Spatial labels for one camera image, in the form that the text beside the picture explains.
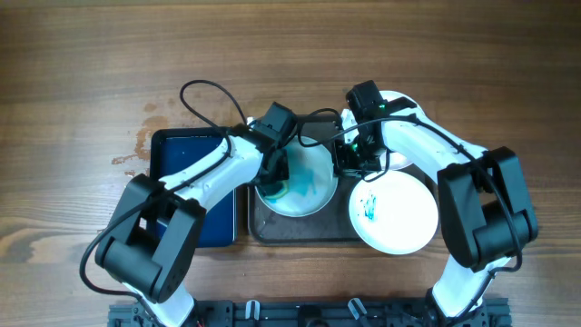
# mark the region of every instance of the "dark tray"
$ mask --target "dark tray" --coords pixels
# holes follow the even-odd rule
[[[316,120],[305,124],[303,135],[315,140],[333,136],[337,133],[334,119],[334,115],[318,116]],[[325,146],[331,152],[332,144]],[[434,193],[434,184],[417,166],[412,164],[401,172],[418,178]],[[249,187],[249,232],[258,242],[271,246],[362,243],[353,229],[348,210],[351,190],[358,182],[356,178],[340,178],[330,202],[318,212],[300,218],[275,213],[262,203],[254,188]]]

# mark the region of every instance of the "black mounting rail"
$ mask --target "black mounting rail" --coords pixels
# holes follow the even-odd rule
[[[347,302],[233,303],[200,301],[195,317],[184,326],[204,327],[421,327],[425,300],[394,299],[360,302],[366,313],[355,319]],[[159,327],[141,304],[111,305],[108,327]],[[508,299],[487,299],[459,327],[510,327]]]

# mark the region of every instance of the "blue paint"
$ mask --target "blue paint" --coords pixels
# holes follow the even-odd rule
[[[363,208],[365,209],[365,216],[369,219],[370,222],[375,221],[375,204],[377,202],[377,198],[375,195],[371,195],[371,197],[367,200]]]
[[[289,180],[289,188],[300,195],[307,195],[309,189],[312,190],[313,194],[317,193],[317,188],[315,187],[315,171],[309,169],[305,166],[304,162],[301,160],[305,149],[287,149],[287,155],[289,156],[289,170],[292,179]]]

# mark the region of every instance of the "wooden table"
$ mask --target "wooden table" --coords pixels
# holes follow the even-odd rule
[[[581,8],[537,2],[162,5],[0,11],[0,325],[102,326],[107,306],[77,269],[161,128],[203,126],[181,85],[225,85],[247,115],[346,107],[369,79],[413,96],[437,123],[518,154],[540,234],[509,297],[516,326],[581,320]],[[236,124],[209,86],[188,99]],[[448,256],[423,250],[266,248],[246,233],[200,250],[198,299],[346,300],[423,296]],[[96,283],[120,288],[94,263]]]

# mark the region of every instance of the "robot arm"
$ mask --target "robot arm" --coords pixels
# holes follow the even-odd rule
[[[278,181],[288,179],[283,145],[296,125],[296,116],[274,103],[250,129],[232,128],[231,152],[219,166],[201,176],[167,201],[143,210],[120,223],[100,242],[95,261],[132,292],[143,297],[157,319],[167,327],[183,326],[194,299],[182,285],[197,247],[206,212],[226,194],[245,183],[256,183],[263,193],[276,193]],[[136,204],[184,183],[218,162],[227,152],[222,143],[190,167],[155,182],[134,177],[113,213],[112,222]],[[160,240],[139,227],[139,220],[169,219]]]
[[[352,113],[346,109],[348,112],[342,116],[354,117],[358,124],[387,116],[415,116],[415,123],[383,122],[380,132],[373,130],[377,127],[370,127],[360,134],[347,134],[343,142],[357,143],[358,157],[371,162],[381,151],[403,154],[438,184],[441,229],[451,255],[442,277],[428,296],[437,310],[431,317],[436,320],[434,325],[445,324],[478,297],[482,287],[487,287],[490,272],[507,264],[516,249],[499,208],[501,200],[481,206],[478,194],[485,186],[482,176],[475,172],[464,154],[425,125],[461,145],[492,173],[495,184],[502,190],[502,201],[509,208],[522,247],[537,238],[537,219],[518,159],[507,148],[487,151],[459,139],[430,121],[412,99],[397,92],[380,92],[372,81],[356,85],[347,98]],[[477,305],[470,310],[482,303],[479,297]]]

